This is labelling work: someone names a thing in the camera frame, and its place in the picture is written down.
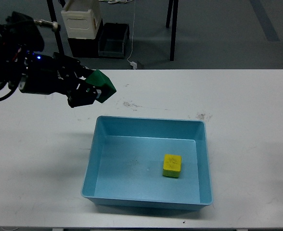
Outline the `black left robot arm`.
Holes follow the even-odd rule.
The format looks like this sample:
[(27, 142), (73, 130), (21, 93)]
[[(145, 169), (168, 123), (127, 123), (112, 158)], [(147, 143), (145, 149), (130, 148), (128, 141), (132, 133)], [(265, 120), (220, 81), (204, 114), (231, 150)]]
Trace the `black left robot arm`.
[(18, 12), (0, 24), (0, 90), (5, 86), (10, 89), (0, 102), (16, 89), (29, 94), (65, 95), (72, 108), (106, 101), (114, 89), (100, 70), (88, 69), (79, 60), (58, 52), (53, 56), (41, 54), (44, 40), (39, 26), (59, 30), (56, 22), (35, 20)]

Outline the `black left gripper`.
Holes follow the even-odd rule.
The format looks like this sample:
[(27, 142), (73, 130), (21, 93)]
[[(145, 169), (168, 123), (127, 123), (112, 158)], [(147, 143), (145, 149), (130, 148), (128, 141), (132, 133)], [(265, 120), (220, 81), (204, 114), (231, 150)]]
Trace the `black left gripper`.
[(88, 79), (93, 70), (81, 65), (80, 60), (54, 52), (53, 56), (29, 53), (19, 83), (22, 93), (67, 95), (71, 108), (91, 105), (100, 97), (102, 87)]

